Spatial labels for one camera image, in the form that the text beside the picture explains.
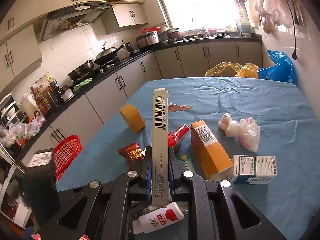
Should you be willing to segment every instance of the small white box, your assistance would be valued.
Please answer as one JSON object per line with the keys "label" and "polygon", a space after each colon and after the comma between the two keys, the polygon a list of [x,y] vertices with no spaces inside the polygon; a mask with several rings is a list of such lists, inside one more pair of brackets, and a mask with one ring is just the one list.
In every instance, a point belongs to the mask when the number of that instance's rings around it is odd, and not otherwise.
{"label": "small white box", "polygon": [[275,156],[234,155],[233,170],[228,175],[231,183],[268,184],[277,176]]}
{"label": "small white box", "polygon": [[158,88],[153,91],[152,110],[152,204],[168,203],[168,92]]}

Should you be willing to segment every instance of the red snack wrapper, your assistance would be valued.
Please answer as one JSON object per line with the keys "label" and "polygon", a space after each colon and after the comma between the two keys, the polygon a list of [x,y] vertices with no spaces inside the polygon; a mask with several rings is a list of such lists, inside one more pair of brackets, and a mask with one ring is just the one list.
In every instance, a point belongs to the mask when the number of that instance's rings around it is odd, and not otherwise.
{"label": "red snack wrapper", "polygon": [[168,146],[176,149],[187,135],[190,127],[186,124],[181,125],[176,131],[168,133]]}
{"label": "red snack wrapper", "polygon": [[128,161],[130,166],[134,161],[144,158],[141,152],[142,150],[137,142],[118,149],[118,153],[120,153],[120,155]]}

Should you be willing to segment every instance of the white and blue medicine box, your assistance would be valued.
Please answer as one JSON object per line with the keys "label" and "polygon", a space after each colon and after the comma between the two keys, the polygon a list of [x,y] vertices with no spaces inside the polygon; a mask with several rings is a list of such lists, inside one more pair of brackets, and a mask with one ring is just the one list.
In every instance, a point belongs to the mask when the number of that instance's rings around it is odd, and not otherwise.
{"label": "white and blue medicine box", "polygon": [[268,184],[277,176],[276,157],[234,155],[233,170],[228,174],[231,183]]}

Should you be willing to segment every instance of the table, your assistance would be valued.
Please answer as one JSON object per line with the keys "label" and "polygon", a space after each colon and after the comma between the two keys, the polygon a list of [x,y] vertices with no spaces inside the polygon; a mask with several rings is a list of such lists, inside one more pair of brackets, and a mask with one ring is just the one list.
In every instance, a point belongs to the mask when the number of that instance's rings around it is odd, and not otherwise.
{"label": "table", "polygon": [[[230,157],[255,155],[244,149],[238,139],[227,138],[218,127],[222,115],[233,119],[252,117],[260,126],[257,155],[275,155],[278,176],[269,185],[237,185],[247,197],[289,240],[299,239],[310,218],[320,207],[320,122],[307,99],[289,83],[247,78],[179,78],[146,83],[127,103],[137,107],[146,127],[133,133],[119,113],[95,135],[73,161],[60,181],[58,190],[86,185],[92,180],[104,183],[128,170],[117,149],[139,142],[144,149],[151,143],[152,93],[166,88],[169,103],[194,106],[168,114],[169,131],[181,124],[204,120]],[[188,153],[199,174],[190,133],[178,154]],[[136,239],[188,239],[188,221]]]}

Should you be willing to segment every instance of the power cord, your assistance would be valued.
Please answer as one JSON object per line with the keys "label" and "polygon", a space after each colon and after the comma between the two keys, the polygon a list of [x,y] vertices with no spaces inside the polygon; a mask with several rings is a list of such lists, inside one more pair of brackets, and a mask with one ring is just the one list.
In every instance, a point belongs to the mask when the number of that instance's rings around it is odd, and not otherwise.
{"label": "power cord", "polygon": [[292,53],[292,58],[294,60],[297,60],[297,39],[296,39],[296,27],[295,27],[295,24],[294,24],[294,18],[293,18],[293,14],[292,14],[292,11],[291,11],[291,8],[290,8],[290,5],[289,5],[289,2],[288,0],[285,0],[287,2],[287,5],[289,7],[289,10],[290,10],[290,13],[291,13],[291,17],[292,17],[292,24],[293,24],[293,34],[294,34],[294,51]]}

